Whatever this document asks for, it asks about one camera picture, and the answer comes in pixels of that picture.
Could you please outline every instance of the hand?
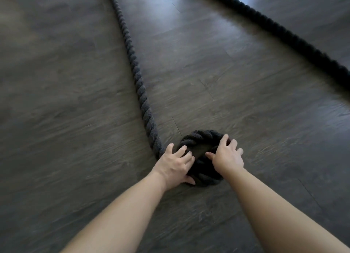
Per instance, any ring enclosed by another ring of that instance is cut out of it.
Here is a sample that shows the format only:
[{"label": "hand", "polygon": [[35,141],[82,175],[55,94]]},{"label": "hand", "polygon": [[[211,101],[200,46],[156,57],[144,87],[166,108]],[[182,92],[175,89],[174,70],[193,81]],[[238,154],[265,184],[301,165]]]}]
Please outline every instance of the hand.
[{"label": "hand", "polygon": [[172,189],[184,182],[195,185],[195,180],[186,175],[193,165],[195,157],[192,156],[192,152],[190,151],[183,156],[187,146],[182,146],[176,153],[173,153],[173,147],[173,143],[168,145],[165,153],[156,162],[150,174],[160,175],[165,182],[166,190]]},{"label": "hand", "polygon": [[206,152],[205,155],[212,160],[216,172],[225,177],[225,174],[232,169],[243,168],[243,149],[236,150],[237,141],[231,140],[227,146],[229,136],[225,134],[220,140],[216,153]]}]

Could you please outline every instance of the battle rope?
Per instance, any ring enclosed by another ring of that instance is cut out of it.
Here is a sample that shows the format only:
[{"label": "battle rope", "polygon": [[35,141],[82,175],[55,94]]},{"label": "battle rope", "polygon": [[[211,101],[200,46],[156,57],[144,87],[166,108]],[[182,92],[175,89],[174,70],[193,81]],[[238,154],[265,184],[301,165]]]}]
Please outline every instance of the battle rope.
[{"label": "battle rope", "polygon": [[136,93],[140,105],[141,116],[143,120],[143,125],[146,129],[146,134],[148,137],[148,143],[157,159],[159,159],[164,153],[164,147],[158,135],[157,125],[152,116],[151,107],[147,100],[146,87],[143,84],[141,69],[136,58],[135,49],[131,41],[131,36],[128,27],[125,23],[125,18],[120,9],[117,0],[111,0],[113,8],[116,12],[120,30],[123,34],[126,52],[128,55],[129,63],[131,66],[132,75],[134,77],[134,84],[136,87]]},{"label": "battle rope", "polygon": [[[155,157],[159,159],[164,153],[164,147],[158,135],[157,126],[152,116],[151,107],[147,101],[146,87],[143,84],[142,74],[136,58],[134,46],[131,41],[130,32],[126,25],[125,18],[122,14],[118,1],[111,1],[116,12],[120,30],[123,34],[125,48],[134,77],[134,84],[136,87],[142,120],[148,137],[148,142],[151,146],[151,149],[153,150],[153,153],[155,154]],[[329,58],[326,53],[316,49],[313,45],[307,43],[299,36],[293,34],[282,25],[279,25],[267,16],[263,15],[262,13],[256,11],[255,9],[249,7],[239,0],[219,1],[224,3],[226,6],[234,9],[241,15],[249,18],[253,22],[257,23],[266,31],[277,36],[284,43],[291,46],[297,52],[306,57],[310,62],[324,70],[343,86],[349,87],[350,72],[348,69],[340,65],[337,61]],[[190,135],[184,136],[182,138],[177,149],[180,149],[183,145],[186,145],[190,148],[198,144],[209,144],[213,146],[209,151],[215,153],[222,136],[222,134],[212,130],[193,131]],[[205,155],[201,155],[196,159],[188,174],[194,178],[197,178],[204,185],[217,184],[222,180],[222,176],[215,171],[212,162]]]},{"label": "battle rope", "polygon": [[345,66],[340,65],[337,61],[331,59],[326,53],[321,52],[312,44],[307,43],[304,39],[287,30],[284,26],[276,23],[271,18],[268,18],[239,0],[219,1],[281,39],[344,87],[350,87],[349,70]]}]

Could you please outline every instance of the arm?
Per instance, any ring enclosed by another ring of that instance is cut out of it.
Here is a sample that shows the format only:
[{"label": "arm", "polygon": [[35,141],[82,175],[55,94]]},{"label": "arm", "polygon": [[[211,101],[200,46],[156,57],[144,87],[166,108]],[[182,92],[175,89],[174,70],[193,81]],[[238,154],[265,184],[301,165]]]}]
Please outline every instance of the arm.
[{"label": "arm", "polygon": [[228,135],[216,154],[206,153],[237,193],[241,206],[267,252],[340,253],[350,249],[243,168],[237,141]]},{"label": "arm", "polygon": [[143,180],[116,198],[61,253],[135,252],[164,192],[180,183],[195,184],[186,176],[194,157],[186,146],[172,154],[173,144]]}]

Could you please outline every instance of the gray wood floor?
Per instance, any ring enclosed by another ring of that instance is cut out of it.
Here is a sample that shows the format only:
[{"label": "gray wood floor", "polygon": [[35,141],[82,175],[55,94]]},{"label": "gray wood floor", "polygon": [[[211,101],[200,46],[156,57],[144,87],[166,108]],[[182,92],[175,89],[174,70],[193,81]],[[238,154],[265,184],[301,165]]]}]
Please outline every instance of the gray wood floor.
[{"label": "gray wood floor", "polygon": [[[165,144],[229,133],[350,245],[350,97],[212,0],[119,0]],[[350,0],[242,0],[350,67]],[[0,244],[58,252],[155,159],[108,0],[0,0]],[[229,186],[167,193],[139,252],[261,252]]]}]

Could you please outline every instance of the black rope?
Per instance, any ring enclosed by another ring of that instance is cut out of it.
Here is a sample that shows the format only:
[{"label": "black rope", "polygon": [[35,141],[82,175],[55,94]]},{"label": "black rope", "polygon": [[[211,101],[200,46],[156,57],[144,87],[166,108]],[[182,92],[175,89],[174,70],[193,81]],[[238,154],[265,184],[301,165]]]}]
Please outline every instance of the black rope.
[{"label": "black rope", "polygon": [[143,125],[146,130],[148,137],[148,143],[153,150],[153,153],[157,159],[159,159],[164,153],[164,147],[158,135],[157,125],[152,116],[151,107],[147,101],[146,87],[143,84],[141,69],[136,58],[135,49],[131,41],[131,36],[128,27],[125,23],[125,18],[120,9],[119,3],[117,0],[111,0],[113,8],[116,12],[120,30],[123,34],[124,43],[128,59],[131,66],[132,75],[134,77],[134,84],[136,87],[136,93],[140,105],[141,116],[143,120]]},{"label": "black rope", "polygon": [[307,43],[304,39],[287,30],[284,26],[276,23],[271,18],[268,18],[261,12],[256,11],[239,0],[219,1],[281,39],[284,43],[307,58],[311,63],[329,74],[345,88],[350,87],[349,70],[345,66],[340,65],[337,61],[331,59],[326,53],[320,51],[312,44]]},{"label": "black rope", "polygon": [[[190,135],[184,136],[181,139],[176,150],[179,150],[182,146],[186,145],[188,147],[186,151],[187,153],[191,147],[194,147],[199,144],[208,144],[212,146],[212,148],[208,151],[211,153],[216,153],[220,140],[223,136],[223,134],[213,130],[193,131]],[[222,176],[215,171],[211,160],[207,158],[204,154],[201,155],[199,158],[196,158],[193,166],[188,171],[187,175],[198,179],[202,185],[206,186],[216,185],[223,179]]]}]

